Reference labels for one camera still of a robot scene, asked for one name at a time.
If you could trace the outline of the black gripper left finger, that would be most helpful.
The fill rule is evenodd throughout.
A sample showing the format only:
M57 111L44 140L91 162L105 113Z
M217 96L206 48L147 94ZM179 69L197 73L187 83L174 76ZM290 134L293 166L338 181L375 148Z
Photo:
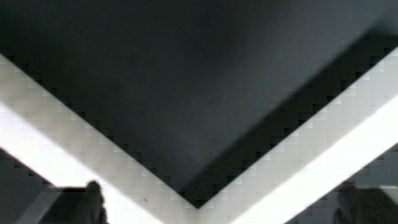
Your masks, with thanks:
M101 186L48 187L16 224L108 224Z

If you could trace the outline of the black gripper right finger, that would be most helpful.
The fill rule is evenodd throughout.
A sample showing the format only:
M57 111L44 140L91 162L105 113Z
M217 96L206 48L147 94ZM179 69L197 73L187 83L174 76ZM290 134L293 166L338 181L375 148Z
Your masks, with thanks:
M343 183L332 224L398 224L398 187Z

